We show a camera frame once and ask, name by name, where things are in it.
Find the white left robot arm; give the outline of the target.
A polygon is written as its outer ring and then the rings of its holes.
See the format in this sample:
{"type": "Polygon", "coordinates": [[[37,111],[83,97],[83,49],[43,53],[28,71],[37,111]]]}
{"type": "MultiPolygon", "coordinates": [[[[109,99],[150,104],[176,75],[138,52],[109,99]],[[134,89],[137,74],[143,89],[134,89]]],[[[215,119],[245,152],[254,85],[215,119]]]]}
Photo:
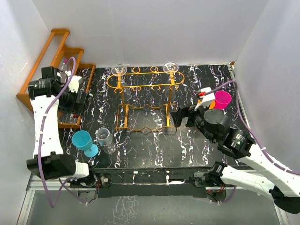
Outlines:
{"type": "Polygon", "coordinates": [[[76,103],[80,76],[55,67],[41,69],[42,77],[28,85],[30,104],[34,113],[35,148],[33,158],[26,161],[29,171],[45,180],[80,179],[87,187],[96,184],[97,176],[87,163],[77,162],[64,154],[59,138],[58,112],[77,113],[76,103]]]}

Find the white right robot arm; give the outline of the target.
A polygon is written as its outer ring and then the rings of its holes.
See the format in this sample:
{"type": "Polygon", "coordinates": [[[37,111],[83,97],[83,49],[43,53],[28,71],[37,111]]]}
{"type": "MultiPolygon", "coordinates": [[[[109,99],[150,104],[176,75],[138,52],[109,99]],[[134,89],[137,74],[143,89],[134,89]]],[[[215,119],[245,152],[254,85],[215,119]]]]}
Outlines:
{"type": "Polygon", "coordinates": [[[225,163],[215,162],[203,175],[195,175],[195,184],[214,186],[234,185],[253,191],[272,200],[280,209],[291,213],[300,212],[300,177],[267,156],[246,132],[233,128],[231,119],[219,109],[207,109],[194,105],[180,107],[171,112],[176,128],[187,118],[186,127],[196,127],[206,139],[217,144],[223,154],[242,162],[258,172],[253,175],[237,170],[225,163]]]}

